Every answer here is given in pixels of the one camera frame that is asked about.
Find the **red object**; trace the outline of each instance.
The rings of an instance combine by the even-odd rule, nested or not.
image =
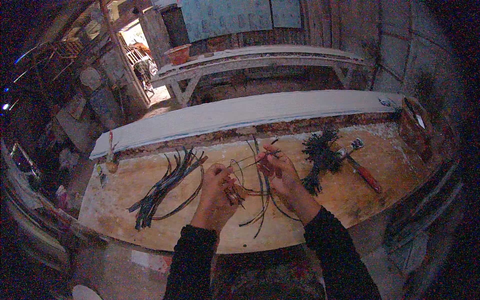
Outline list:
[[[378,181],[373,177],[373,175],[366,168],[362,167],[358,162],[356,162],[350,155],[347,155],[348,161],[352,163],[353,167],[357,172],[362,176],[363,179],[370,185],[377,193],[382,192],[382,187]]]
[[[188,61],[190,57],[191,44],[178,46],[166,51],[164,54],[171,61],[172,65],[178,66]]]

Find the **clay pot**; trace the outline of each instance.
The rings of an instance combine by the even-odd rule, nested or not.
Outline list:
[[[172,65],[178,66],[188,61],[190,57],[191,44],[178,46],[166,51],[164,54],[171,61]]]

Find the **concrete wall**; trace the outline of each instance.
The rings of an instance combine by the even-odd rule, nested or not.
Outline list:
[[[430,113],[458,105],[463,91],[457,61],[450,42],[422,1],[344,0],[340,1],[340,15],[342,50],[370,57],[372,63],[380,54],[374,91],[419,97],[423,93],[419,82],[430,77],[431,94],[420,97]]]

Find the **bench leg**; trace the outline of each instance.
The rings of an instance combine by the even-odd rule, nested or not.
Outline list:
[[[190,97],[192,96],[193,91],[195,90],[195,87],[197,86],[201,77],[201,75],[195,75],[192,77],[188,82],[185,92],[181,91],[178,81],[174,79],[170,80],[170,85],[173,89],[173,93],[175,94],[175,98],[182,108],[187,107],[188,101],[190,100]]]

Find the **wooden post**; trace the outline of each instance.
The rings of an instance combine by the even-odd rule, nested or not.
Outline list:
[[[157,12],[155,8],[145,11],[145,13],[140,9],[139,11],[140,26],[155,63],[160,69],[168,63],[164,53],[171,48],[170,37],[163,22],[162,14]]]
[[[318,47],[326,47],[324,45],[324,27],[325,23],[322,20],[323,5],[320,0],[306,1],[306,8],[304,14],[308,14],[308,21],[310,27],[310,45]]]
[[[338,0],[330,0],[330,15],[332,18],[332,48],[340,49],[340,7]]]
[[[123,68],[125,69],[125,74],[127,76],[127,79],[129,82],[132,83],[135,93],[137,94],[137,97],[141,99],[141,101],[143,102],[144,107],[140,108],[140,111],[139,111],[139,113],[143,113],[147,109],[150,101],[145,95],[144,89],[142,88],[140,82],[138,81],[137,76],[135,76],[135,73],[133,72],[133,69],[131,68],[130,63],[127,61],[125,49],[122,47],[117,33],[113,30],[113,26],[110,22],[110,16],[108,15],[107,1],[108,0],[99,1],[100,10],[102,11],[103,19],[107,26],[107,31],[110,34],[110,39],[112,40],[113,48],[117,53],[117,56],[119,57],[121,64],[123,65]]]

